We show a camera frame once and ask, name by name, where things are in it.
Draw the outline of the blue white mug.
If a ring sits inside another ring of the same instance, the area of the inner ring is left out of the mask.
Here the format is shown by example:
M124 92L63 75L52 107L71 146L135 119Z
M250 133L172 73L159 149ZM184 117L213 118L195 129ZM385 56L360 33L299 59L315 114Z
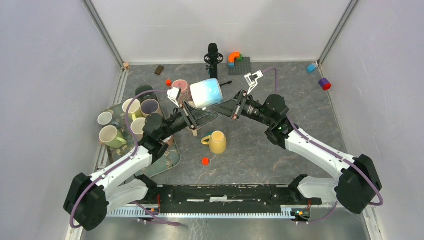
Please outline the blue white mug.
M191 84L190 92L192 101L198 109L207 108L223 101L222 90L216 78Z

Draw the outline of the yellow mug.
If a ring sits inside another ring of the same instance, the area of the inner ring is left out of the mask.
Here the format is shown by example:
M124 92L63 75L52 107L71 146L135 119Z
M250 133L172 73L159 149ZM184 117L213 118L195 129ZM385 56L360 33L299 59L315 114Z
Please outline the yellow mug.
M203 145L207 145L214 154L222 154L227 149L227 139L223 132L214 131L201 140Z

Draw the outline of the iridescent pink mug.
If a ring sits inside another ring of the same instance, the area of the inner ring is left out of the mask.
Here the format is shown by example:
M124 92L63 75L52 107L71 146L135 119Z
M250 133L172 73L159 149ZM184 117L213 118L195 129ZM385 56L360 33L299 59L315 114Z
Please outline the iridescent pink mug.
M142 115L145 118L147 118L148 116L152 114L159 114L160 116L164 117L164 114L159 102L152 98L146 99L145 101L143 101L140 105L140 110Z

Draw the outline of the dark green mug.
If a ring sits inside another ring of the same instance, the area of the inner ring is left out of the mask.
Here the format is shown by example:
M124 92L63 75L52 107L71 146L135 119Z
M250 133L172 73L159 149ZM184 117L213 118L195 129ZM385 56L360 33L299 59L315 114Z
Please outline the dark green mug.
M152 91L153 88L150 85L141 85L135 90L135 95L138 96L141 93ZM147 92L137 98L141 103L148 99L157 100L157 96L154 92Z

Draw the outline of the pink octagonal mug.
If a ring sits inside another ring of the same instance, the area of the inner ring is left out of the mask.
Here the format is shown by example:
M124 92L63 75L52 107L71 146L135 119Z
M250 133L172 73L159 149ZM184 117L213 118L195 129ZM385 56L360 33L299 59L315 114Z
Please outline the pink octagonal mug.
M130 125L132 133L135 135L137 141L140 141L144 136L144 126L146 119L144 117L136 118Z

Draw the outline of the yellow-green octagonal mug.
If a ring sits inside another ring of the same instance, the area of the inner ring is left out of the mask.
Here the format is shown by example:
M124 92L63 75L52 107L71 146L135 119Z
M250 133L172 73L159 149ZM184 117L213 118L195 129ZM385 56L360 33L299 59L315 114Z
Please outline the yellow-green octagonal mug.
M127 113L128 118L134 121L138 118L143 118L144 115L141 112L141 103L138 99L128 99L122 105L122 110Z

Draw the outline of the light green mug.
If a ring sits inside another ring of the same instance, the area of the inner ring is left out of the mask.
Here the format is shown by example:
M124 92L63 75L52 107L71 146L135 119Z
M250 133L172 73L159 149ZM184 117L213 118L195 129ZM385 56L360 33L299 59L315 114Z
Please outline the light green mug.
M108 125L101 129L99 140L106 146L114 149L121 148L127 144L122 133L113 125Z

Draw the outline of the small grey-blue mug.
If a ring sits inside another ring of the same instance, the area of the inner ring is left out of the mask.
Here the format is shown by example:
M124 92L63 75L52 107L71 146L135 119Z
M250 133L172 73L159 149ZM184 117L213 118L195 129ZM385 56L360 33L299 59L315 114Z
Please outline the small grey-blue mug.
M102 112L97 117L97 123L101 125L103 128L107 126L114 126L115 128L119 129L121 127L118 120L109 111Z

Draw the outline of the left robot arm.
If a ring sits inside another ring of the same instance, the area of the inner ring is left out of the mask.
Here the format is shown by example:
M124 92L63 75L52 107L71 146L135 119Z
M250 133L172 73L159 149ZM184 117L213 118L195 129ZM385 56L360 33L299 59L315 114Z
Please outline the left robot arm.
M141 177L124 184L137 171L159 160L169 145L166 139L190 127L195 129L218 117L213 111L191 107L184 102L169 118L158 113L146 118L143 137L134 148L107 168L91 175L76 175L67 193L64 210L70 215L73 229L95 229L106 215L126 204L142 200L153 203L157 190L147 185Z

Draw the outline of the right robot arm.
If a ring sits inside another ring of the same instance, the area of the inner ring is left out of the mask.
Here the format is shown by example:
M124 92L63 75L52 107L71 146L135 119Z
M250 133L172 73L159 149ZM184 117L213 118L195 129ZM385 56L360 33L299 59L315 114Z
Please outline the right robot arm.
M317 140L288 116L284 97L271 94L264 103L241 90L234 98L212 106L212 110L237 120L244 116L267 126L265 135L274 145L296 153L327 172L329 178L303 176L289 189L289 199L302 204L307 199L337 202L360 214L367 206L382 206L382 183L373 160L365 154L353 156Z

